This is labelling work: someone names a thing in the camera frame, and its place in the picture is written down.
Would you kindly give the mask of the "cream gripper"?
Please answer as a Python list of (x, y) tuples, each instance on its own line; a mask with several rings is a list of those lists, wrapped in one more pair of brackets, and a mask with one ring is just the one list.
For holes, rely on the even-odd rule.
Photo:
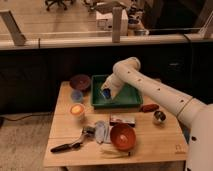
[(118, 82), (105, 81), (101, 86), (101, 93), (103, 92), (104, 89), (107, 88), (111, 90), (111, 99), (114, 99), (120, 92), (122, 85)]

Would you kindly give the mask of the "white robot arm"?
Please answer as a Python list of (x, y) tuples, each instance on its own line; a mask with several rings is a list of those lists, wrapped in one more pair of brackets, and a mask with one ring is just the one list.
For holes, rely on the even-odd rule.
[(190, 129), (185, 171), (213, 171), (213, 104), (147, 77), (140, 68), (136, 57), (116, 62), (101, 86), (104, 98), (114, 99), (125, 83), (145, 93)]

